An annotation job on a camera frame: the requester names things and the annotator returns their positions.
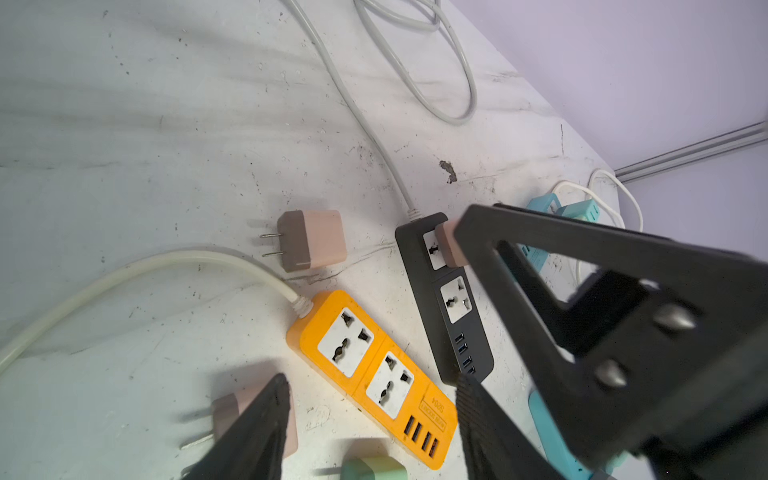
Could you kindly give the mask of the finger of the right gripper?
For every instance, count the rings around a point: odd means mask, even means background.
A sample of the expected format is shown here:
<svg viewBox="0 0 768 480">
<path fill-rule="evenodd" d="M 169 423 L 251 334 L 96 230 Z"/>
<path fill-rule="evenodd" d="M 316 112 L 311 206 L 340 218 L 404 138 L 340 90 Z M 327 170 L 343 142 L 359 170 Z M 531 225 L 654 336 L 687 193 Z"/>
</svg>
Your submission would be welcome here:
<svg viewBox="0 0 768 480">
<path fill-rule="evenodd" d="M 518 244 L 545 230 L 536 272 Z M 766 466 L 764 262 L 501 204 L 455 236 L 584 466 Z"/>
</svg>

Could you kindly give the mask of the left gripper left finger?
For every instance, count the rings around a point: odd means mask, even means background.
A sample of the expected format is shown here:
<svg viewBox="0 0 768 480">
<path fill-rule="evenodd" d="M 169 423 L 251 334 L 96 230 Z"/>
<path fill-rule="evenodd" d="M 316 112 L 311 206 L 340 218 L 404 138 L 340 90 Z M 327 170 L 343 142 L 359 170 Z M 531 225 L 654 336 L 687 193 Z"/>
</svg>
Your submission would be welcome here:
<svg viewBox="0 0 768 480">
<path fill-rule="evenodd" d="M 274 375 L 266 388 L 197 463 L 185 479 L 279 479 L 282 476 L 291 390 Z"/>
</svg>

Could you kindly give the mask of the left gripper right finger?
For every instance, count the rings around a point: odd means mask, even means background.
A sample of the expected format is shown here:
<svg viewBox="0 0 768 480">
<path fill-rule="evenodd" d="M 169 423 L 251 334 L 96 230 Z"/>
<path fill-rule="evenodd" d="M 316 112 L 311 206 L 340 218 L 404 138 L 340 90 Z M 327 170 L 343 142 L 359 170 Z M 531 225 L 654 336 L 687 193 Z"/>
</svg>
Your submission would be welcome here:
<svg viewBox="0 0 768 480">
<path fill-rule="evenodd" d="M 561 477 L 475 377 L 459 377 L 456 407 L 470 479 Z"/>
</svg>

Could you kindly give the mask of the green adapter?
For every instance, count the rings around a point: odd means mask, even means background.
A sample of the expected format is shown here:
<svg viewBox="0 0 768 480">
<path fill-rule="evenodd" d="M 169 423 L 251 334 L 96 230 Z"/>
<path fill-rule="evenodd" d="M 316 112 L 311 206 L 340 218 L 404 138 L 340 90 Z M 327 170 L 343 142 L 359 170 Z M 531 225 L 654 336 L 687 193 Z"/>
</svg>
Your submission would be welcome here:
<svg viewBox="0 0 768 480">
<path fill-rule="evenodd" d="M 313 471 L 314 476 L 337 475 L 341 480 L 407 480 L 406 467 L 390 456 L 346 459 L 340 467 Z"/>
</svg>

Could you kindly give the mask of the black power strip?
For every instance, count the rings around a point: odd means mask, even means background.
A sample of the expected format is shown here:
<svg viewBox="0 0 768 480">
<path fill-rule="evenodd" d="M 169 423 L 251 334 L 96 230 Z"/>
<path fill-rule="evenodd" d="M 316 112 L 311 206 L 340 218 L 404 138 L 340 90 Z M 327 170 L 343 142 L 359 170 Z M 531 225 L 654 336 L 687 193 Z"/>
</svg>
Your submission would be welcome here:
<svg viewBox="0 0 768 480">
<path fill-rule="evenodd" d="M 494 358 L 464 267 L 446 265 L 435 227 L 448 221 L 435 213 L 395 230 L 419 315 L 443 383 L 455 386 L 462 374 L 483 381 Z"/>
</svg>

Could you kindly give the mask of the orange power strip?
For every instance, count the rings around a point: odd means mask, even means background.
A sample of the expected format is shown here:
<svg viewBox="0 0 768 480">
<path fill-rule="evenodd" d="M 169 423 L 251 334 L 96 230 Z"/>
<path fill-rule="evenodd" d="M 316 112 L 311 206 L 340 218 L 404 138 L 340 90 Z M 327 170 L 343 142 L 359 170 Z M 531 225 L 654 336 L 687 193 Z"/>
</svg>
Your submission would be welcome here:
<svg viewBox="0 0 768 480">
<path fill-rule="evenodd" d="M 345 291 L 292 301 L 288 346 L 359 411 L 432 470 L 458 427 L 452 400 Z"/>
</svg>

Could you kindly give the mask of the pink adapter black strip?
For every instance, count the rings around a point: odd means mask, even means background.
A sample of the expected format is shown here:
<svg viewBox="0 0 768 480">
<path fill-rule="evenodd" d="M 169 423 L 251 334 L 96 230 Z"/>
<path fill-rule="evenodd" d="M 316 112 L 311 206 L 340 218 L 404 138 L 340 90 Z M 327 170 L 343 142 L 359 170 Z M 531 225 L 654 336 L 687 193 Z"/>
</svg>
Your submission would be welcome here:
<svg viewBox="0 0 768 480">
<path fill-rule="evenodd" d="M 260 239 L 276 238 L 285 272 L 317 269 L 344 262 L 348 256 L 341 214 L 338 210 L 293 210 L 277 220 L 276 230 Z"/>
<path fill-rule="evenodd" d="M 448 220 L 435 227 L 435 235 L 443 259 L 451 268 L 465 267 L 469 264 L 458 241 L 455 238 L 455 230 L 458 220 Z"/>
</svg>

